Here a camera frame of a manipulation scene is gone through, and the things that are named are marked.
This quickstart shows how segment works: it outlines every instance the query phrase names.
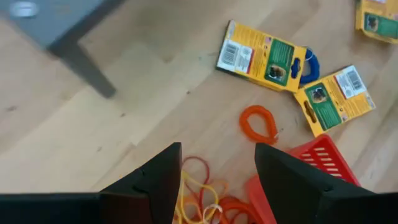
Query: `product package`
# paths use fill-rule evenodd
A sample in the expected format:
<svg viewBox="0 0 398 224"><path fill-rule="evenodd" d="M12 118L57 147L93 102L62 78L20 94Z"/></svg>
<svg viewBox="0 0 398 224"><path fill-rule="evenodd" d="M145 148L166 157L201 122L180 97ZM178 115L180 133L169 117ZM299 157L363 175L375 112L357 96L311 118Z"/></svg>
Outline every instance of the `product package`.
<svg viewBox="0 0 398 224"><path fill-rule="evenodd" d="M398 44L398 1L356 0L355 29L377 40Z"/></svg>
<svg viewBox="0 0 398 224"><path fill-rule="evenodd" d="M376 108L354 65L305 85L294 97L315 137Z"/></svg>
<svg viewBox="0 0 398 224"><path fill-rule="evenodd" d="M295 93L306 52L305 47L230 21L217 69L273 90Z"/></svg>

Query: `gray table leg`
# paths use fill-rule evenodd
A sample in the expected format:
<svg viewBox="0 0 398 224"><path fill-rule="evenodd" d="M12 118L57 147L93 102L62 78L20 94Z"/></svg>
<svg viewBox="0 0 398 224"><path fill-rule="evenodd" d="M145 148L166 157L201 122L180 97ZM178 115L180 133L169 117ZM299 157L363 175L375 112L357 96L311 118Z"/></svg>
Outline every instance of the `gray table leg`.
<svg viewBox="0 0 398 224"><path fill-rule="evenodd" d="M104 76L83 47L78 44L68 44L53 52L60 57L64 64L72 69L79 77L89 83L105 98L112 97L116 89Z"/></svg>

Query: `wooden floor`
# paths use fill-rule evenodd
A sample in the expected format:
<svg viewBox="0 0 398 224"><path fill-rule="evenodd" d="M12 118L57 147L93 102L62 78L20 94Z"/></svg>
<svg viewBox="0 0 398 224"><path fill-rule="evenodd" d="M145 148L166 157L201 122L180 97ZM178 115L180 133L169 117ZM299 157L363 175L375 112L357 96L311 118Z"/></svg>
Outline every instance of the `wooden floor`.
<svg viewBox="0 0 398 224"><path fill-rule="evenodd" d="M215 71L230 19L311 46L323 75L356 65L377 109L330 136L363 187L398 191L398 49L354 31L354 1L128 0L81 41L112 100L0 22L0 192L100 190L178 141L243 197L256 173L245 107L273 112L281 150L313 136L290 93Z"/></svg>

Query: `black object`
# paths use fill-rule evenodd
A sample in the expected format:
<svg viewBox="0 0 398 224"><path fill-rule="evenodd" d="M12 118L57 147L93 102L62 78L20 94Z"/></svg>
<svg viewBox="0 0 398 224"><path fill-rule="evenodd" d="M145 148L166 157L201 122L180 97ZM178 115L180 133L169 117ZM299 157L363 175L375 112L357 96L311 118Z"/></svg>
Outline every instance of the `black object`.
<svg viewBox="0 0 398 224"><path fill-rule="evenodd" d="M279 224L398 223L398 193L375 194L266 144L256 145L255 160Z"/></svg>
<svg viewBox="0 0 398 224"><path fill-rule="evenodd" d="M1 0L0 15L20 28L41 49L48 50L59 57L66 66L101 95L109 98L115 94L115 87L90 59L78 41L124 1ZM13 14L12 8L19 2L36 5L37 13L29 17Z"/></svg>
<svg viewBox="0 0 398 224"><path fill-rule="evenodd" d="M0 223L171 223L181 174L181 144L98 193L0 195Z"/></svg>

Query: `barcode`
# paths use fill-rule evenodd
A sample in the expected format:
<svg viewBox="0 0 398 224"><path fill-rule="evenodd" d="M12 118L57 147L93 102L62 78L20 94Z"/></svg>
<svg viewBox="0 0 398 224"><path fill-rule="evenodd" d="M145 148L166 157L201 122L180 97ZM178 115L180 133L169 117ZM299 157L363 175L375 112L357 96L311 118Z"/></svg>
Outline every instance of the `barcode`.
<svg viewBox="0 0 398 224"><path fill-rule="evenodd" d="M238 47L232 44L227 44L222 61L227 65L235 65L235 60L238 52Z"/></svg>
<svg viewBox="0 0 398 224"><path fill-rule="evenodd" d="M348 76L350 82L353 84L353 87L355 90L362 89L362 82L361 82L361 79L359 78L359 75L356 73L356 71L348 72L347 76Z"/></svg>

